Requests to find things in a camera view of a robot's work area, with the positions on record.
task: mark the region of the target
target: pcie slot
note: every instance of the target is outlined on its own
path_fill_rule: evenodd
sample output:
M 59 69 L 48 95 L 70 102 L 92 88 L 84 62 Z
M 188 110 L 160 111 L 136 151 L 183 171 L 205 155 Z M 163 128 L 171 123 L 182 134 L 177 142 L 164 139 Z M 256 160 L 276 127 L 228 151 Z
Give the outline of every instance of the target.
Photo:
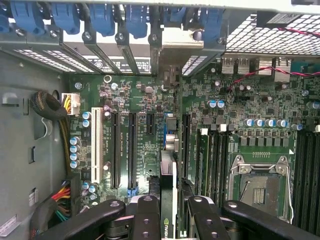
M 128 124 L 128 190 L 137 187 L 137 114 L 129 113 Z
M 117 189 L 120 184 L 120 115 L 111 114 L 111 188 Z
M 188 178 L 189 144 L 190 144 L 190 114 L 182 115 L 182 162 L 183 177 Z
M 155 114 L 154 113 L 146 114 L 146 134 L 148 135 L 155 134 Z

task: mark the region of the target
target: white pci slot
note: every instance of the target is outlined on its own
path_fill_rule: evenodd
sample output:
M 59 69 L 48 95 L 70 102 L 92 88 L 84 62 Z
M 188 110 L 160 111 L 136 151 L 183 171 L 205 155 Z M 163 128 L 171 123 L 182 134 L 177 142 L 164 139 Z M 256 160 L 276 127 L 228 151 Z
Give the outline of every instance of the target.
M 103 109 L 91 108 L 91 182 L 99 184 L 103 177 Z

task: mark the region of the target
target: gray metal panel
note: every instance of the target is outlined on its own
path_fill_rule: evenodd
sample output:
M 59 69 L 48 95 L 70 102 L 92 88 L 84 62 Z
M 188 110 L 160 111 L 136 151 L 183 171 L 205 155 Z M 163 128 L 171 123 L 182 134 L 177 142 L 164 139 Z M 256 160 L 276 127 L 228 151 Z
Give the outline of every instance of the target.
M 14 93 L 19 106 L 0 105 L 0 226 L 17 214 L 22 222 L 6 240 L 27 240 L 29 218 L 35 207 L 57 189 L 65 176 L 65 161 L 59 126 L 53 123 L 50 136 L 34 140 L 34 120 L 38 115 L 29 108 L 23 113 L 23 99 L 38 90 L 66 91 L 59 73 L 0 53 L 0 96 Z M 29 164 L 30 148 L 35 147 Z M 29 206 L 29 194 L 38 190 L 39 201 Z

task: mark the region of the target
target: blue connector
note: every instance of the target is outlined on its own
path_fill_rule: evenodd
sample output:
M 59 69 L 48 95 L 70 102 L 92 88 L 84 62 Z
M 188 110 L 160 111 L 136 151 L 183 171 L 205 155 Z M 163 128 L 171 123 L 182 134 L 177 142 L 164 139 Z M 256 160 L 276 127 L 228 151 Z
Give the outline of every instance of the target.
M 204 43 L 213 43 L 220 36 L 224 10 L 218 8 L 201 8 L 200 23 L 204 26 Z
M 19 28 L 38 36 L 45 33 L 45 24 L 36 2 L 11 1 L 10 6 Z
M 51 4 L 54 23 L 67 34 L 75 35 L 80 32 L 80 18 L 74 3 Z
M 141 39 L 147 36 L 147 6 L 126 5 L 125 8 L 125 26 L 135 39 Z
M 93 28 L 104 37 L 113 36 L 116 26 L 112 4 L 89 4 L 89 9 Z

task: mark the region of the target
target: perforated metal mesh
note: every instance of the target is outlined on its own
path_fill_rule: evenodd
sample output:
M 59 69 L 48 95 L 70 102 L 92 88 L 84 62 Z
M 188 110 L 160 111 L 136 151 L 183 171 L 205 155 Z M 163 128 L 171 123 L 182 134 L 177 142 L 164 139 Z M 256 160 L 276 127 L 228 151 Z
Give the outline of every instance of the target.
M 82 63 L 76 61 L 75 59 L 69 57 L 68 55 L 64 54 L 61 51 L 51 51 L 51 50 L 43 50 L 44 52 L 52 55 L 53 57 L 60 59 L 62 61 L 64 61 L 65 63 L 85 72 L 85 73 L 93 73 L 94 71 L 91 70 L 90 68 L 86 67 L 85 65 L 83 65 Z
M 46 56 L 43 56 L 37 52 L 34 52 L 29 49 L 14 49 L 15 52 L 25 55 L 26 57 L 32 58 L 34 60 L 37 60 L 39 62 L 42 62 L 44 64 L 50 65 L 51 67 L 57 68 L 59 70 L 62 70 L 64 72 L 75 72 L 75 70 L 60 64 L 59 62 L 56 62 Z
M 182 75 L 188 76 L 207 56 L 191 56 L 182 68 Z
M 229 53 L 320 55 L 320 38 L 277 28 L 256 27 L 257 15 L 251 14 L 227 38 Z M 320 15 L 303 15 L 287 26 L 299 31 L 320 32 Z

